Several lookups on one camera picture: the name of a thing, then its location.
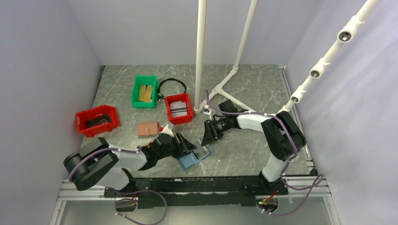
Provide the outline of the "blue card holder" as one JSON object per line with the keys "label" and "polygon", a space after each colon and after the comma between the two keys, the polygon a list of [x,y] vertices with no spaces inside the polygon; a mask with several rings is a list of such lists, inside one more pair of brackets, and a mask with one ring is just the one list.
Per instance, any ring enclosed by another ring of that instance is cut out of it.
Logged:
{"label": "blue card holder", "polygon": [[203,161],[212,154],[211,150],[207,145],[201,146],[201,142],[202,142],[201,138],[195,140],[193,142],[193,145],[196,146],[197,148],[194,149],[189,154],[177,159],[183,171],[189,170],[190,168],[192,168],[193,166]]}

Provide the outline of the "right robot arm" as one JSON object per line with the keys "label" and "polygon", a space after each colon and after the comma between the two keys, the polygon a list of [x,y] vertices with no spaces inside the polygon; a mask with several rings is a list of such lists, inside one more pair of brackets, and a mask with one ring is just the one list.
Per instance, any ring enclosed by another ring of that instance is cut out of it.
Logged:
{"label": "right robot arm", "polygon": [[263,179],[258,184],[263,194],[271,194],[276,190],[276,181],[284,174],[288,163],[295,159],[306,145],[304,134],[286,111],[277,114],[239,111],[231,100],[220,103],[216,111],[222,115],[218,120],[215,119],[217,116],[214,116],[213,119],[204,122],[205,132],[201,145],[206,146],[220,140],[224,132],[233,128],[262,132],[271,157],[260,173]]}

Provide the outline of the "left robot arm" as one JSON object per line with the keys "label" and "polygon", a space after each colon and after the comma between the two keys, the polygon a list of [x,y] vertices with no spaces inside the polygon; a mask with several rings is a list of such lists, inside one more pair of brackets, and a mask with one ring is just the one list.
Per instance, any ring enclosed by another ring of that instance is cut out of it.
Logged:
{"label": "left robot arm", "polygon": [[75,184],[78,191],[100,185],[114,188],[122,196],[128,197],[135,190],[128,170],[145,171],[156,166],[163,158],[179,159],[195,149],[197,146],[179,132],[160,133],[154,140],[135,150],[119,148],[100,137],[67,156],[63,165],[68,172],[68,180]]}

